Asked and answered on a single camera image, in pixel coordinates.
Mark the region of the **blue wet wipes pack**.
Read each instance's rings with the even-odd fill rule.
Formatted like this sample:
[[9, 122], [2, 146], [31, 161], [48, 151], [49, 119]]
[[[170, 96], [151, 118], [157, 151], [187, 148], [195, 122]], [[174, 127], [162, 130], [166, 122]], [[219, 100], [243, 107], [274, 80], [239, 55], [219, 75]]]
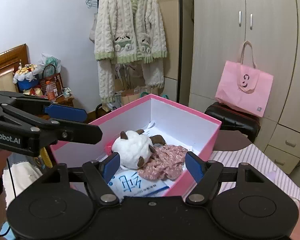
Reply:
[[122, 169], [113, 175], [108, 186], [120, 198], [161, 197], [174, 184], [169, 179], [150, 181], [139, 176], [136, 170]]

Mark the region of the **white brown plush toy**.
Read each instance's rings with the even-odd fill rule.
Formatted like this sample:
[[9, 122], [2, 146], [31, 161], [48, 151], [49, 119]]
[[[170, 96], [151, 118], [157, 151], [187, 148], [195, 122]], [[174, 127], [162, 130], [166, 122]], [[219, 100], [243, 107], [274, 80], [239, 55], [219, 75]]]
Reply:
[[114, 141], [111, 151], [120, 155], [121, 166], [138, 170], [155, 153], [155, 144], [166, 145], [166, 141], [161, 135], [149, 137], [143, 129], [121, 131], [120, 136]]

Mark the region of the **pink floral fabric scrunchie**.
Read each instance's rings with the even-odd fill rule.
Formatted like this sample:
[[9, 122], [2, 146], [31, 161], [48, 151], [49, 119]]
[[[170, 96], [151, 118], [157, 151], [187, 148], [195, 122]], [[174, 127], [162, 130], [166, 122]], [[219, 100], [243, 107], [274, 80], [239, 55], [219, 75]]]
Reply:
[[188, 152], [183, 146], [165, 145], [155, 147], [148, 162], [138, 169], [141, 178], [155, 180], [176, 180], [183, 172], [185, 155]]

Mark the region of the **pink cardboard storage box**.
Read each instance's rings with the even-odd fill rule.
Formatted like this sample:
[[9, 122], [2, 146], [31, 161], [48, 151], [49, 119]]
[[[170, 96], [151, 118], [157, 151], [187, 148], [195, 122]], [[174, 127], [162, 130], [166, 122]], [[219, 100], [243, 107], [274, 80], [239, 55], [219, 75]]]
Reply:
[[[58, 163], [80, 167], [87, 161], [103, 160], [106, 143], [119, 137], [121, 131], [143, 129], [148, 136], [161, 135], [167, 144], [183, 146], [203, 160], [208, 160], [221, 122], [171, 100], [147, 95], [92, 122], [102, 130], [96, 145], [58, 142], [51, 147]], [[186, 196], [195, 181], [186, 167], [172, 180], [174, 184], [163, 196]]]

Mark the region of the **pink fluffy strawberry plush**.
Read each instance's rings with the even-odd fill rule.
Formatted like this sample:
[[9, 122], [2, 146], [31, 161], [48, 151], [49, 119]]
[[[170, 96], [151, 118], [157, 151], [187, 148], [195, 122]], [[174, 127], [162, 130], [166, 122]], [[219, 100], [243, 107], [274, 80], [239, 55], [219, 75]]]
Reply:
[[106, 145], [105, 145], [105, 148], [104, 148], [104, 151], [105, 151], [105, 153], [106, 153], [106, 155], [111, 155], [112, 154], [112, 146], [113, 146], [113, 141], [110, 141], [110, 142], [108, 142], [108, 143], [106, 143]]

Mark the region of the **wooden nightstand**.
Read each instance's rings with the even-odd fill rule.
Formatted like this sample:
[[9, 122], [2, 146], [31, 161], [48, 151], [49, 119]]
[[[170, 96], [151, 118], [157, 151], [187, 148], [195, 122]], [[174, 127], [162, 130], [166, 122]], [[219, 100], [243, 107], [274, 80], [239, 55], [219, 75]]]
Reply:
[[[55, 100], [55, 103], [58, 103], [63, 106], [74, 107], [74, 99], [75, 99], [75, 97], [73, 95], [71, 95], [70, 97], [67, 97], [67, 98], [62, 95]], [[50, 116], [47, 114], [37, 114], [37, 116], [42, 119], [45, 119], [45, 120], [50, 119]]]

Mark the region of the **flower bouquet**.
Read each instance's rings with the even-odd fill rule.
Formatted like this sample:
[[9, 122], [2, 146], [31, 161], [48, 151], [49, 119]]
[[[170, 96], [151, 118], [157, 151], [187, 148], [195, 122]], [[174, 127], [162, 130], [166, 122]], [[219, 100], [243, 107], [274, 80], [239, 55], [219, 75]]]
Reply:
[[40, 74], [42, 74], [41, 67], [36, 64], [22, 64], [20, 61], [13, 77], [13, 83], [20, 91], [28, 90], [38, 85]]

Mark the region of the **striped cloth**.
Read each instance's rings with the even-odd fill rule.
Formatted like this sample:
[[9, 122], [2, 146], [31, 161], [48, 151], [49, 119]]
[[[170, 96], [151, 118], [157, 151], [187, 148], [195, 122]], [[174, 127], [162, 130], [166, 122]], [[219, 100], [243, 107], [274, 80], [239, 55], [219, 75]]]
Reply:
[[222, 163], [225, 167], [249, 163], [284, 193], [300, 201], [300, 188], [254, 144], [238, 151], [213, 151], [210, 159]]

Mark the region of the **black suitcase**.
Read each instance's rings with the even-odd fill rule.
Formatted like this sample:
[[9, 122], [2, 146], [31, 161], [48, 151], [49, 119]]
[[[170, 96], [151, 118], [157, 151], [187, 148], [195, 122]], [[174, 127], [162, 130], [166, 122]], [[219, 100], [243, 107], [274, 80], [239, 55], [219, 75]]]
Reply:
[[261, 128], [259, 117], [236, 111], [222, 103], [211, 104], [204, 113], [221, 121], [221, 130], [240, 131], [251, 142], [255, 141]]

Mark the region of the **brown paper bag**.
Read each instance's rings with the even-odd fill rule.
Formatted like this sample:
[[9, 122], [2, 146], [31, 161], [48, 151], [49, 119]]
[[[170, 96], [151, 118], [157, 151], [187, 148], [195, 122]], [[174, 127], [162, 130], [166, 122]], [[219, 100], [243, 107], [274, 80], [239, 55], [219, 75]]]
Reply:
[[127, 105], [139, 98], [146, 96], [148, 94], [158, 94], [157, 88], [151, 87], [136, 87], [133, 89], [125, 90], [121, 93], [121, 105]]

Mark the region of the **pink tote bag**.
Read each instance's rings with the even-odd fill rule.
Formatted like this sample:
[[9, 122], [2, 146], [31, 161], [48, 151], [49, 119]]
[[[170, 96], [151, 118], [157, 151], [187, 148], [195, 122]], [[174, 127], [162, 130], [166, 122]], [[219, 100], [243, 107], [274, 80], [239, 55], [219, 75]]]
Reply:
[[243, 64], [244, 50], [252, 46], [245, 41], [236, 62], [226, 61], [219, 81], [215, 99], [230, 108], [263, 117], [269, 100], [274, 77], [253, 65]]

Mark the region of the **cream green knit cardigan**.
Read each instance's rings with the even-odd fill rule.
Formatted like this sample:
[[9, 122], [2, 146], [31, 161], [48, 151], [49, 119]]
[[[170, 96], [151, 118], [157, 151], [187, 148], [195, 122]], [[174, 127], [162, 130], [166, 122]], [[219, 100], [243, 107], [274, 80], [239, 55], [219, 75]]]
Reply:
[[99, 0], [94, 38], [102, 103], [115, 101], [116, 65], [140, 65], [145, 85], [164, 87], [167, 44], [157, 0]]

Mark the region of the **grey wooden wardrobe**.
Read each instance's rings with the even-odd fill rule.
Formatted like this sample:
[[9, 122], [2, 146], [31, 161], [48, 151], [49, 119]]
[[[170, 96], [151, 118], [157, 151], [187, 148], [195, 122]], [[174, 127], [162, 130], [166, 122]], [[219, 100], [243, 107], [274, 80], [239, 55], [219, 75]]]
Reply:
[[227, 61], [273, 76], [255, 144], [287, 174], [300, 161], [300, 0], [194, 0], [189, 105], [205, 111]]

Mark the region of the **black clothes rack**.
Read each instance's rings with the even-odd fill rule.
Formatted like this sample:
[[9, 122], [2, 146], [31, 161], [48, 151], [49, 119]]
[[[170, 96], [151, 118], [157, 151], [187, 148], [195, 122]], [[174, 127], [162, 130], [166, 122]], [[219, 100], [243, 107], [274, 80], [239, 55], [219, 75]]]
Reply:
[[[191, 53], [193, 32], [183, 22], [185, 8], [181, 0], [157, 0], [159, 3], [167, 44], [167, 57], [163, 59], [164, 87], [157, 88], [159, 92], [167, 92], [171, 98], [180, 103], [188, 99], [181, 96], [189, 90], [191, 73]], [[145, 86], [140, 65], [116, 65], [115, 67], [115, 99], [116, 85], [122, 84], [125, 89]]]

